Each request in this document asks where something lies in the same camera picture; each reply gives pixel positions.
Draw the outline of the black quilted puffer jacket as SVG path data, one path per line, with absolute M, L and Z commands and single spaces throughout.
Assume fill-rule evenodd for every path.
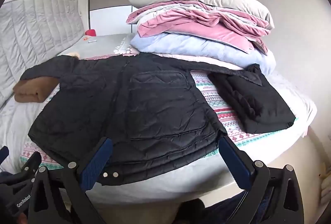
M 53 160 L 81 161 L 103 137 L 112 157 L 103 185 L 146 180 L 188 165 L 217 148 L 225 133 L 191 71 L 225 68 L 149 53 L 78 60 L 57 56 L 27 69 L 22 79 L 54 77 L 59 92 L 28 133 Z

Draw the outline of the grey bed cover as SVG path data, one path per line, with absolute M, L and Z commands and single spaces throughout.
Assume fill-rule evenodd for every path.
M 67 49 L 81 58 L 106 58 L 131 52 L 132 35 L 116 34 L 81 39 Z M 234 113 L 217 94 L 215 87 L 201 72 L 193 73 L 196 86 L 216 112 L 230 139 L 253 160 L 269 164 L 283 154 L 296 141 L 307 134 L 308 127 L 317 114 L 317 107 L 306 95 L 300 93 L 278 73 L 268 76 L 270 84 L 287 102 L 296 120 L 292 127 L 279 132 L 259 135 L 241 131 Z M 28 131 L 44 108 L 42 103 L 20 104 L 10 98 L 1 107 L 1 145 L 9 149 L 8 157 L 1 164 L 1 170 L 17 173 L 28 157 L 38 150 L 28 138 Z M 224 187 L 233 181 L 218 151 L 211 152 L 184 167 L 163 175 L 132 184 L 102 186 L 95 184 L 89 191 L 93 202 L 101 204 L 136 204 L 165 200 L 185 200 Z

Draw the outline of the patterned nordic blanket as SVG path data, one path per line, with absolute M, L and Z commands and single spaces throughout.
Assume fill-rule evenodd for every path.
M 54 161 L 81 161 L 102 138 L 113 143 L 104 170 L 163 174 L 238 146 L 274 137 L 273 154 L 308 125 L 306 102 L 256 64 L 241 70 L 141 53 L 80 60 L 57 56 L 20 81 L 58 92 L 37 116 L 30 139 Z

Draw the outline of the black folded garment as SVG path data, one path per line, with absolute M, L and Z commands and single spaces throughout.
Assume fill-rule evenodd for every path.
M 246 133 L 269 133 L 293 126 L 295 115 L 258 64 L 232 73 L 211 72 L 208 78 Z

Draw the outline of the brown folded fleece garment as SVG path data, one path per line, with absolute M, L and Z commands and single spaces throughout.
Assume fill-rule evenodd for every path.
M 45 76 L 20 80 L 13 87 L 15 101 L 20 103 L 44 102 L 58 84 L 59 79 Z

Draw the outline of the grey quilted headboard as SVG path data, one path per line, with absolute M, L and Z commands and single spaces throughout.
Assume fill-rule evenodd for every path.
M 84 36 L 78 0 L 13 0 L 1 6 L 1 103 L 28 68 Z

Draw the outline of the red object by bed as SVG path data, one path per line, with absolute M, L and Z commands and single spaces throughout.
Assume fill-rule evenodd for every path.
M 88 29 L 85 32 L 85 35 L 88 35 L 88 36 L 91 36 L 91 37 L 96 37 L 96 31 L 95 31 L 95 29 Z

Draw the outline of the light blue duvet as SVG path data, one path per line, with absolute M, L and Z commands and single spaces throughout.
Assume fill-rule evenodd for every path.
M 161 33 L 142 38 L 137 34 L 130 43 L 137 50 L 146 53 L 210 57 L 242 68 L 257 63 L 264 75 L 276 69 L 276 59 L 271 51 L 267 55 L 256 49 L 246 53 L 229 45 L 189 35 Z

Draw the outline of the pink velvet blanket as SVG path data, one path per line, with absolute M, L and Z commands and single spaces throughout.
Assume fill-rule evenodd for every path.
M 142 38 L 177 33 L 223 43 L 245 53 L 257 49 L 268 54 L 262 37 L 270 33 L 270 23 L 237 8 L 188 0 L 159 2 L 132 12 L 126 23 L 136 24 Z

